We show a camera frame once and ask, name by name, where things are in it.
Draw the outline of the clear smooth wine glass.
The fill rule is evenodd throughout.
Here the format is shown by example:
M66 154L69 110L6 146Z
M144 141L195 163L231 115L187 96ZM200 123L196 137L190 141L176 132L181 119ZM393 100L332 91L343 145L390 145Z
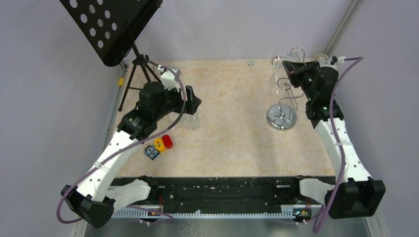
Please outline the clear smooth wine glass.
M176 119L178 118L178 114L177 113L171 113L170 115L169 115L169 119L170 119L170 121L175 121ZM180 118L180 120L177 122L177 124L175 124L172 128L171 128L171 130L173 130L173 131L177 131L177 130L180 130L182 127L183 127L183 125L184 125L184 116L182 116L181 118Z

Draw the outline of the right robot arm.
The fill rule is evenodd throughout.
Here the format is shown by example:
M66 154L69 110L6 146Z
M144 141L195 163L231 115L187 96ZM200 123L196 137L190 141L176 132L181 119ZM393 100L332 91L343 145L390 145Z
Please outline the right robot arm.
M386 187L382 180L373 179L359 159L335 100L341 81L354 65L343 73L338 72L336 63L283 61L282 65L291 85L300 87L306 96L306 116L323 141L335 171L334 185L311 176L296 177L291 200L304 203L310 198L322 204L333 219L373 216Z

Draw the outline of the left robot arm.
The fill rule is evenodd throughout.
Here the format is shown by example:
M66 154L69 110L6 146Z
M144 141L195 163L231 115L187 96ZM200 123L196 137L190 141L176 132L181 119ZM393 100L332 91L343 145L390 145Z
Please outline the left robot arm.
M88 172L72 185L66 185L56 210L61 218L62 204L94 228L103 227L114 212L137 201L153 204L158 199L157 183L141 176L126 185L111 189L117 173L138 147L164 135L184 115L194 115L202 101L190 85L169 87L148 82L139 92L133 110L123 116L111 141Z

